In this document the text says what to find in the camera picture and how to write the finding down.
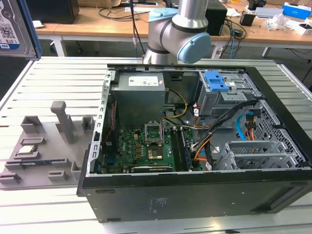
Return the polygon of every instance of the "white box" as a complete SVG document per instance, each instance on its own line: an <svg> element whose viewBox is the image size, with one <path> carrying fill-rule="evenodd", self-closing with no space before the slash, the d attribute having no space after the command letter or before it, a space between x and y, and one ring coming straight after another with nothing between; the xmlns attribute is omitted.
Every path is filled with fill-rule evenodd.
<svg viewBox="0 0 312 234"><path fill-rule="evenodd" d="M293 28L297 33L302 35L312 35L312 21L309 19L306 19L304 23L300 23L296 25Z"/></svg>

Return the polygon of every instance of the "blue cable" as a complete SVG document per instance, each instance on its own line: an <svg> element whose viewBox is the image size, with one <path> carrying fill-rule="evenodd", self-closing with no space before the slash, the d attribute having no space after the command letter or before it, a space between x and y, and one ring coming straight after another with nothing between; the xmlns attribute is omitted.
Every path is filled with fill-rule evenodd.
<svg viewBox="0 0 312 234"><path fill-rule="evenodd" d="M233 49L234 49L234 43L235 43L235 36L234 36L234 29L232 29L232 32L233 32L233 41L232 41L232 44L231 44L231 55L230 55L230 59L232 58L232 54L233 54Z"/></svg>
<svg viewBox="0 0 312 234"><path fill-rule="evenodd" d="M241 114L241 115L237 118L237 120L236 120L236 129L237 129L237 131L238 131L238 134L239 134L240 138L241 138L242 140L246 140L246 139L245 139L245 136L244 136L244 134L243 134L243 132L242 132L242 130L240 129L240 126L239 126L240 118L242 118L243 116L246 116L246 114Z"/></svg>

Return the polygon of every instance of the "sticker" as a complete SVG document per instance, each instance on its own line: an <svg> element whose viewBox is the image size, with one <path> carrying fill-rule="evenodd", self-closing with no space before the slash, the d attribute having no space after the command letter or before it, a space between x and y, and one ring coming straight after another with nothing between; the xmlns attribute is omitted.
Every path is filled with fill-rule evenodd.
<svg viewBox="0 0 312 234"><path fill-rule="evenodd" d="M165 198L152 198L150 200L149 213L157 213L163 210L163 207L168 203L168 199Z"/></svg>
<svg viewBox="0 0 312 234"><path fill-rule="evenodd" d="M209 164L209 162L206 162L206 168L208 171L211 171L213 167Z"/></svg>
<svg viewBox="0 0 312 234"><path fill-rule="evenodd" d="M220 153L220 148L219 148L219 146L214 147L214 150L211 151L211 153Z"/></svg>
<svg viewBox="0 0 312 234"><path fill-rule="evenodd" d="M197 117L199 116L199 110L198 109L194 109L194 115Z"/></svg>
<svg viewBox="0 0 312 234"><path fill-rule="evenodd" d="M0 48L16 50L19 48L20 42L10 20L2 15L2 12L5 12L2 11L3 8L3 2L0 1Z"/></svg>
<svg viewBox="0 0 312 234"><path fill-rule="evenodd" d="M234 82L225 82L225 85L227 85L227 86L236 86Z"/></svg>
<svg viewBox="0 0 312 234"><path fill-rule="evenodd" d="M129 77L129 86L158 86L157 77Z"/></svg>

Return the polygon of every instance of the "circuit chip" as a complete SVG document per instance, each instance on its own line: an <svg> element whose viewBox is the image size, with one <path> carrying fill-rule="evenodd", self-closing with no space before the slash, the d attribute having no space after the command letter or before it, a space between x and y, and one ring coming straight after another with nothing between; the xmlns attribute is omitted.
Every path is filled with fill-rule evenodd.
<svg viewBox="0 0 312 234"><path fill-rule="evenodd" d="M149 160L162 160L162 147L161 146L149 146L147 148L147 158Z"/></svg>

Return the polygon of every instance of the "plastic bag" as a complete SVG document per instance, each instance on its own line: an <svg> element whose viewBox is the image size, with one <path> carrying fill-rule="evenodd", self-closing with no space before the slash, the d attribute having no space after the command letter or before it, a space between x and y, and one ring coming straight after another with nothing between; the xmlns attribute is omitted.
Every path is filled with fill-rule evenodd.
<svg viewBox="0 0 312 234"><path fill-rule="evenodd" d="M268 30L283 29L286 30L285 24L289 21L288 17L283 14L275 15L273 18L266 19L263 23Z"/></svg>

